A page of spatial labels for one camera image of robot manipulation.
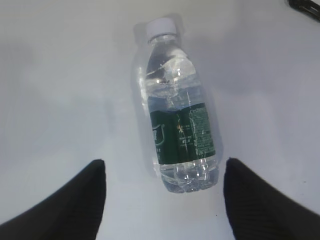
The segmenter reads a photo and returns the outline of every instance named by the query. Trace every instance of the bottle base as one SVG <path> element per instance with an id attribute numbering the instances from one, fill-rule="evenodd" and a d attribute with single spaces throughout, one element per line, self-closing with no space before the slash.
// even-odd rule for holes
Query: bottle base
<path id="1" fill-rule="evenodd" d="M 160 166 L 161 179 L 171 193 L 183 194 L 209 189 L 218 183 L 215 156 L 191 162 Z"/>

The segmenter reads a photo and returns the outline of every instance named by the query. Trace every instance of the bottle neck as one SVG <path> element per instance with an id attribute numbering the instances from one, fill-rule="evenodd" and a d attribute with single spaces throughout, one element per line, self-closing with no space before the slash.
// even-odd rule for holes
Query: bottle neck
<path id="1" fill-rule="evenodd" d="M 171 33 L 171 34 L 163 34 L 163 35 L 159 35 L 154 38 L 151 38 L 148 43 L 149 45 L 154 46 L 157 44 L 167 44 L 171 42 L 176 42 L 176 40 L 177 40 L 177 35 Z"/>

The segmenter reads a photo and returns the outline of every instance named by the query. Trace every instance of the logo on label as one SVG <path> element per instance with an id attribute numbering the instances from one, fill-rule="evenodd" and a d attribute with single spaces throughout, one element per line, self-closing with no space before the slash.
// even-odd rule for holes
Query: logo on label
<path id="1" fill-rule="evenodd" d="M 165 141 L 165 133 L 164 133 L 164 124 L 159 124 L 152 128 L 153 130 L 153 139 L 156 146 L 159 146 Z"/>

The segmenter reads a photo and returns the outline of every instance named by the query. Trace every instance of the black object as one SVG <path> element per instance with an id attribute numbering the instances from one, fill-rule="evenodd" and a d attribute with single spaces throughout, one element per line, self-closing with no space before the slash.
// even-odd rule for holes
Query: black object
<path id="1" fill-rule="evenodd" d="M 290 7 L 320 22 L 320 6 L 311 0 L 288 0 Z"/>
<path id="2" fill-rule="evenodd" d="M 237 240 L 320 239 L 317 214 L 283 195 L 238 159 L 227 161 L 223 191 Z"/>
<path id="3" fill-rule="evenodd" d="M 105 163 L 94 160 L 47 199 L 0 225 L 0 240 L 94 240 L 105 200 Z"/>

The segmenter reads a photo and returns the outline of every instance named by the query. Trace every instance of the water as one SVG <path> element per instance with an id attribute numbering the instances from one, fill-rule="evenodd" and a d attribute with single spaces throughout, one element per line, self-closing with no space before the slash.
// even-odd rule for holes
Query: water
<path id="1" fill-rule="evenodd" d="M 219 168 L 198 74 L 174 35 L 151 44 L 145 87 L 161 179 L 172 193 L 208 189 Z"/>

